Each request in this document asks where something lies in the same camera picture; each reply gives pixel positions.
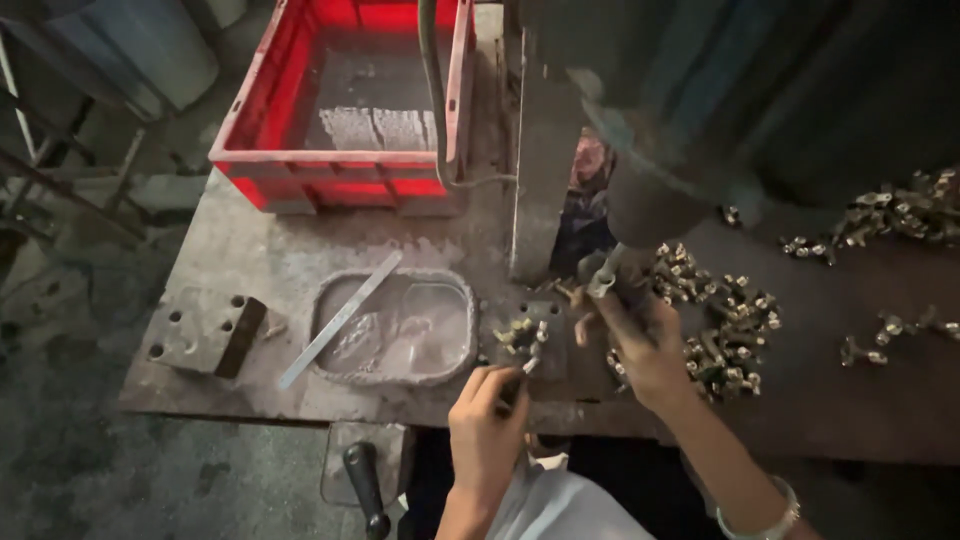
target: person's left hand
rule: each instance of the person's left hand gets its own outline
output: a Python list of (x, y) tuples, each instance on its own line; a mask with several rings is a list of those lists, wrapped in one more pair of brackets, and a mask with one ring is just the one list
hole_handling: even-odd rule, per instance
[(500, 506), (523, 445), (530, 409), (526, 384), (520, 386), (509, 418), (494, 412), (503, 385), (517, 377), (523, 377), (523, 372), (516, 368), (474, 369), (448, 416), (454, 473), (451, 494), (486, 512)]

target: metal workbench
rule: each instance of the metal workbench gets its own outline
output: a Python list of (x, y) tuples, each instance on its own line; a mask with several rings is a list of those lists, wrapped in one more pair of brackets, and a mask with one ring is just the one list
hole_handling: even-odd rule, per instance
[[(478, 65), (471, 139), (471, 168), (479, 174), (490, 172), (503, 154), (495, 122), (481, 122), (497, 116), (496, 94), (483, 88), (493, 86), (496, 62), (485, 62)], [(523, 158), (520, 169), (521, 186), (535, 180), (522, 177)], [(467, 374), (432, 387), (349, 387), (322, 379), (311, 367), (290, 390), (279, 390), (276, 382), (308, 342), (320, 283), (338, 270), (375, 266), (394, 249), (403, 251), (401, 266), (449, 268), (466, 278), (480, 301), (480, 353), (499, 361), (491, 328), (531, 295), (508, 277), (515, 200), (526, 212), (512, 188), (490, 185), (472, 192), (466, 213), (453, 219), (401, 219), (386, 210), (277, 216), (257, 211), (214, 171), (167, 293), (200, 285), (250, 295), (285, 318), (286, 330), (258, 341), (235, 380), (153, 363), (145, 343), (121, 391), (121, 407), (236, 421), (444, 426)], [(750, 276), (782, 306), (783, 329), (772, 336), (760, 370), (763, 394), (717, 406), (751, 451), (960, 464), (960, 343), (934, 334), (895, 340), (885, 367), (845, 368), (838, 352), (844, 335), (863, 340), (876, 332), (882, 308), (914, 317), (933, 303), (956, 320), (956, 251), (878, 241), (841, 252), (838, 264), (827, 268), (788, 258), (776, 245), (718, 221), (701, 224), (682, 241), (700, 267)], [(697, 317), (686, 316), (684, 323), (698, 324)], [(567, 324), (570, 330), (573, 321)], [(578, 350), (572, 331), (567, 334), (567, 378), (531, 383), (531, 430), (669, 443), (670, 434), (629, 393), (614, 394), (602, 351)]]

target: silver bangle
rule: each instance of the silver bangle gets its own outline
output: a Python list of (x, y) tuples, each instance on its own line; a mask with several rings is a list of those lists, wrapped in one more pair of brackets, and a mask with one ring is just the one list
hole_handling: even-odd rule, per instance
[(730, 540), (783, 540), (786, 533), (790, 532), (790, 529), (800, 520), (800, 502), (797, 501), (797, 494), (793, 491), (793, 488), (780, 477), (770, 477), (770, 480), (777, 486), (780, 494), (786, 498), (786, 512), (783, 513), (780, 521), (758, 534), (736, 534), (724, 523), (723, 513), (717, 506), (717, 523), (720, 525), (720, 530), (723, 531), (724, 536), (730, 538)]

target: hand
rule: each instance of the hand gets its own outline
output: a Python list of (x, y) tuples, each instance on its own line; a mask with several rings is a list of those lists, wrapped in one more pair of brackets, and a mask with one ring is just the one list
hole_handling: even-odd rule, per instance
[(497, 416), (494, 407), (503, 385), (517, 377), (523, 372), (516, 368), (476, 368), (450, 409), (454, 474), (450, 493), (475, 510), (495, 513), (513, 477), (530, 409), (526, 384), (521, 385), (509, 418)]
[(680, 315), (659, 298), (653, 299), (650, 328), (655, 345), (630, 318), (613, 293), (595, 299), (600, 314), (607, 321), (612, 345), (627, 371), (627, 379), (640, 402), (662, 417), (663, 413), (683, 400), (696, 397), (686, 373), (684, 340), (680, 336)]

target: cable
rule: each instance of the cable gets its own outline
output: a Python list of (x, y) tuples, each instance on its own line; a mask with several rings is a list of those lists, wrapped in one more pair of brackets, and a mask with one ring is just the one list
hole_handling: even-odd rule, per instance
[(453, 163), (446, 161), (446, 96), (441, 81), (440, 55), (437, 52), (437, 0), (418, 0), (417, 36), (420, 39), (420, 58), (430, 86), (430, 105), (437, 131), (437, 178), (444, 189), (473, 189), (494, 182), (516, 182), (516, 175), (494, 174), (470, 182), (454, 182), (449, 174)]

